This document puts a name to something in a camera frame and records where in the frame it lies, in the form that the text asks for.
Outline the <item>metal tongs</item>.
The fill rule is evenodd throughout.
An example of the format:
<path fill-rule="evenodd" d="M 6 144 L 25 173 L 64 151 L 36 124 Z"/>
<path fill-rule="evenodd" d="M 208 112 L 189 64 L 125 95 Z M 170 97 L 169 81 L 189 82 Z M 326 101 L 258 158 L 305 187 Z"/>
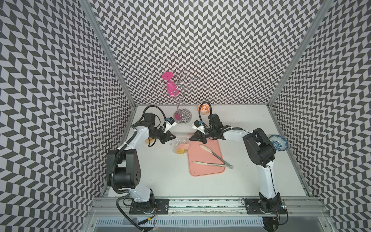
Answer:
<path fill-rule="evenodd" d="M 226 162 L 222 157 L 218 156 L 215 152 L 213 152 L 210 148 L 206 147 L 205 145 L 199 145 L 202 150 L 206 153 L 210 154 L 214 159 L 212 161 L 207 161 L 203 159 L 202 161 L 194 160 L 192 163 L 197 165 L 204 165 L 204 166 L 212 166 L 212 167 L 224 167 L 233 169 L 234 166 Z"/>

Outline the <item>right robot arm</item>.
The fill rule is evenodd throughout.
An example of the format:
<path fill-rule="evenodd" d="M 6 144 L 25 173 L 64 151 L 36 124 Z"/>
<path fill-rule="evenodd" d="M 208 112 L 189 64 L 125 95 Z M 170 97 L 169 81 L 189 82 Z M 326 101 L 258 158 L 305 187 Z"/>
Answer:
<path fill-rule="evenodd" d="M 203 146 L 208 143 L 208 139 L 244 143 L 248 157 L 258 168 L 260 210 L 264 214 L 279 212 L 282 202 L 273 174 L 276 149 L 264 130 L 257 128 L 249 132 L 239 127 L 224 126 L 219 116 L 212 112 L 212 106 L 207 101 L 200 104 L 198 116 L 199 119 L 192 126 L 195 133 L 190 140 L 201 142 Z"/>

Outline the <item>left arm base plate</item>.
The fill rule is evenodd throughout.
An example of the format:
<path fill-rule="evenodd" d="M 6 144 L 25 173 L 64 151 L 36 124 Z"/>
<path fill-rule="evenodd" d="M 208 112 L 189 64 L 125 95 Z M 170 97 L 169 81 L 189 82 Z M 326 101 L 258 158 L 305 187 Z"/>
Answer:
<path fill-rule="evenodd" d="M 131 215 L 167 215 L 169 210 L 169 199 L 154 199 L 145 203 L 133 202 L 130 206 Z"/>

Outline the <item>clear resealable bag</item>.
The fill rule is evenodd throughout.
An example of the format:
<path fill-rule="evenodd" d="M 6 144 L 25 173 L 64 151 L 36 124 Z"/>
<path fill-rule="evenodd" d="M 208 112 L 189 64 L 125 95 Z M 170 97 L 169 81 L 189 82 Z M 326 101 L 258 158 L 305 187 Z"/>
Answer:
<path fill-rule="evenodd" d="M 191 133 L 176 133 L 176 138 L 173 141 L 173 152 L 175 154 L 186 154 L 188 153 Z"/>
<path fill-rule="evenodd" d="M 156 142 L 156 139 L 153 139 L 153 138 L 147 138 L 147 139 L 145 140 L 145 143 L 146 143 L 149 147 L 151 147 L 155 142 Z"/>

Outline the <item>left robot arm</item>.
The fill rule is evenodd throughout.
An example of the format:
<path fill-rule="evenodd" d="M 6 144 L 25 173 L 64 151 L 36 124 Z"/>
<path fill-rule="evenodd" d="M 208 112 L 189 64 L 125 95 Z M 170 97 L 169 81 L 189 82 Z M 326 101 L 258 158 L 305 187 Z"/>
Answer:
<path fill-rule="evenodd" d="M 134 213 L 152 214 L 156 208 L 153 191 L 140 184 L 141 167 L 136 147 L 151 139 L 165 144 L 176 136 L 170 131 L 176 126 L 172 117 L 166 117 L 155 105 L 147 106 L 140 119 L 132 124 L 133 135 L 117 149 L 110 150 L 106 157 L 106 182 L 117 194 L 132 199 Z"/>

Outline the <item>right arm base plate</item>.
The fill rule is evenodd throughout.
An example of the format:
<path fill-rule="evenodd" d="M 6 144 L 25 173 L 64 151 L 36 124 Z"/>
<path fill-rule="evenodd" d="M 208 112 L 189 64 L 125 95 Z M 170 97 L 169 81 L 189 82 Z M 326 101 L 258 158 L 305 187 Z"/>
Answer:
<path fill-rule="evenodd" d="M 241 202 L 246 208 L 246 212 L 248 215 L 284 215 L 287 213 L 286 207 L 282 205 L 282 202 L 278 198 L 269 200 L 243 198 Z"/>

